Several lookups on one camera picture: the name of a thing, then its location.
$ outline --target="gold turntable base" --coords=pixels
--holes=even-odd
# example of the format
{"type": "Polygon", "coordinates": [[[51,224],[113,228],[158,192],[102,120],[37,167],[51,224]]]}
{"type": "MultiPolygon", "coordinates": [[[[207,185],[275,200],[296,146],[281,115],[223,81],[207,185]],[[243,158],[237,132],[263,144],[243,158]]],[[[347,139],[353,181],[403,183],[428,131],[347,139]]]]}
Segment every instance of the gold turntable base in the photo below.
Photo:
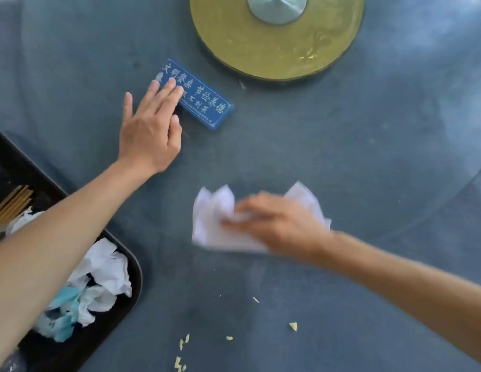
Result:
{"type": "Polygon", "coordinates": [[[252,77],[287,81],[327,68],[353,42],[365,0],[190,0],[213,55],[252,77]]]}

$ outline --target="wooden chopsticks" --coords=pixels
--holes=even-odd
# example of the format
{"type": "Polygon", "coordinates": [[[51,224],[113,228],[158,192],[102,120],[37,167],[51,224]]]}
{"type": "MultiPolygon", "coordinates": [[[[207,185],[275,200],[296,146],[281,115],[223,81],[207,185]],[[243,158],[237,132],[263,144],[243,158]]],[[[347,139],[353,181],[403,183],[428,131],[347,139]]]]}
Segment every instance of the wooden chopsticks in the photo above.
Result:
{"type": "Polygon", "coordinates": [[[0,224],[7,224],[18,216],[32,201],[33,190],[19,185],[0,203],[0,224]]]}

